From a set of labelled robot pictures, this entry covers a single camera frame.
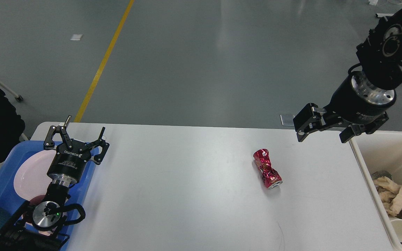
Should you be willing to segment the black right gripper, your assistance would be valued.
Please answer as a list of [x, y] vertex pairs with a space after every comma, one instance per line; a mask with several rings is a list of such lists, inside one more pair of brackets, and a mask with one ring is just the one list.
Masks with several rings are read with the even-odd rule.
[[325, 108], [307, 103], [292, 120], [297, 141], [325, 128], [323, 116], [335, 113], [349, 125], [340, 133], [341, 143], [363, 133], [375, 133], [389, 120], [387, 110], [397, 100], [395, 90], [384, 90], [372, 84], [362, 71], [352, 71], [333, 93]]

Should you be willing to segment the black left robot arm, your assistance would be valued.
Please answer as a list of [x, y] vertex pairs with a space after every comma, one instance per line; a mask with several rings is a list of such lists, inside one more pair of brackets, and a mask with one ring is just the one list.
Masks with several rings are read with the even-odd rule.
[[24, 200], [0, 228], [0, 251], [59, 251], [66, 245], [74, 225], [85, 219], [86, 197], [96, 165], [102, 163], [110, 144], [102, 127], [92, 142], [69, 136], [69, 119], [52, 125], [43, 142], [43, 152], [53, 158], [39, 173], [49, 183], [42, 199]]

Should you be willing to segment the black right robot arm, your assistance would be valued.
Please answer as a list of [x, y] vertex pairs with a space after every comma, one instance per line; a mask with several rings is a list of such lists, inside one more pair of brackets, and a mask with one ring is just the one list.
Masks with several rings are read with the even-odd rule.
[[376, 132], [389, 117], [402, 84], [402, 9], [383, 17], [356, 48], [358, 63], [324, 108], [306, 104], [294, 117], [297, 141], [331, 128], [341, 128], [340, 141]]

